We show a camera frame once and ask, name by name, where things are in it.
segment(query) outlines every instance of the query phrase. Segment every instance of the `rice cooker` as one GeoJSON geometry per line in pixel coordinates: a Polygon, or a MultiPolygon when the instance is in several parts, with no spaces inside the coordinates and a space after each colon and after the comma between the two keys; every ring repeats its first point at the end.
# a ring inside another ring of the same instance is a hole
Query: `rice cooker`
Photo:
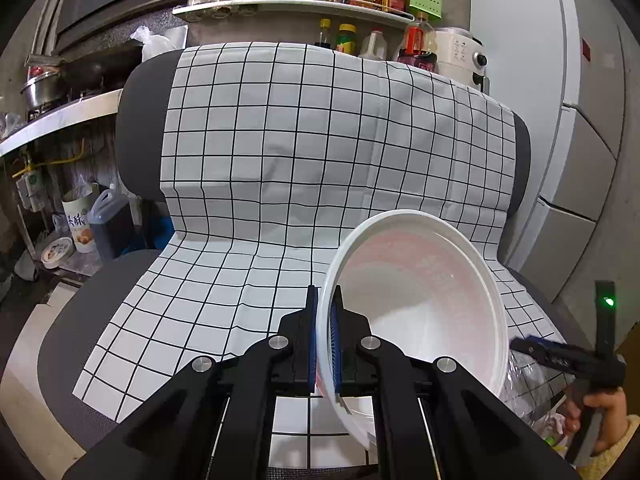
{"type": "Polygon", "coordinates": [[[437,28],[438,61],[440,75],[489,93],[489,79],[485,75],[484,47],[468,30],[457,27],[437,28]]]}

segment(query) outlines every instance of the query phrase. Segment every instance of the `sleeve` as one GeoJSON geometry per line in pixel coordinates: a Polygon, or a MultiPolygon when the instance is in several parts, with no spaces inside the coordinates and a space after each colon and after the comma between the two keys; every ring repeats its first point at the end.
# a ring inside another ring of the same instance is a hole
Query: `sleeve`
{"type": "Polygon", "coordinates": [[[600,480],[607,471],[614,465],[618,457],[625,450],[626,445],[629,443],[634,433],[640,425],[640,416],[629,415],[627,417],[629,421],[628,430],[626,430],[625,436],[622,437],[618,443],[611,446],[605,452],[600,453],[598,456],[591,457],[589,464],[585,467],[579,467],[578,473],[582,477],[582,480],[600,480]]]}

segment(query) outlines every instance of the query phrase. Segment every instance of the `white bowl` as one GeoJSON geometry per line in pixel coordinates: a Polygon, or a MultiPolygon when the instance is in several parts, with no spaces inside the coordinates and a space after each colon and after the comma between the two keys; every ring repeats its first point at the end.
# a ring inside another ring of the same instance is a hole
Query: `white bowl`
{"type": "Polygon", "coordinates": [[[336,285],[344,307],[367,316],[372,334],[423,361],[451,356],[498,396],[507,369],[507,325],[484,259],[435,216],[380,213],[340,245],[316,317],[318,387],[363,446],[376,443],[370,399],[341,399],[334,389],[329,314],[336,285]]]}

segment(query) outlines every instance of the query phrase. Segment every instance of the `white checkered cloth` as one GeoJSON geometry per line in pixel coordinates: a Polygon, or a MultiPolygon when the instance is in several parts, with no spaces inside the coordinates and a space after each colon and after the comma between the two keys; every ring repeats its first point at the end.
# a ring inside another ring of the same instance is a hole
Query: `white checkered cloth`
{"type": "MultiPolygon", "coordinates": [[[[74,390],[105,416],[123,420],[197,355],[239,356],[273,334],[340,241],[385,210],[450,222],[494,272],[509,335],[561,340],[496,259],[516,151],[513,115],[490,97],[404,64],[254,42],[186,49],[168,108],[161,189],[176,232],[74,390]]],[[[519,414],[566,385],[518,365],[526,380],[502,398],[519,414]]],[[[376,460],[319,395],[277,400],[270,465],[376,460]]]]}

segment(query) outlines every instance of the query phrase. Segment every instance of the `white shelf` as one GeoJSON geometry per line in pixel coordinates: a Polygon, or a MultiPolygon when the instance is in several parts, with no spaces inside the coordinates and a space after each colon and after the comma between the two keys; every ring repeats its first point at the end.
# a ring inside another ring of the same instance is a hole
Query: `white shelf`
{"type": "Polygon", "coordinates": [[[207,14],[218,7],[229,7],[232,12],[238,12],[239,7],[254,5],[258,10],[279,10],[283,12],[314,12],[316,14],[330,14],[367,20],[369,22],[380,23],[389,27],[405,28],[413,21],[410,14],[393,14],[384,10],[369,9],[350,4],[328,2],[325,0],[227,0],[224,2],[211,2],[208,4],[198,4],[189,7],[178,7],[174,9],[174,16],[186,22],[197,22],[202,16],[207,18],[207,14]]]}
{"type": "Polygon", "coordinates": [[[121,93],[122,89],[113,90],[105,94],[78,99],[78,101],[50,111],[0,142],[0,156],[5,156],[32,140],[52,134],[67,126],[117,113],[121,93]]]}

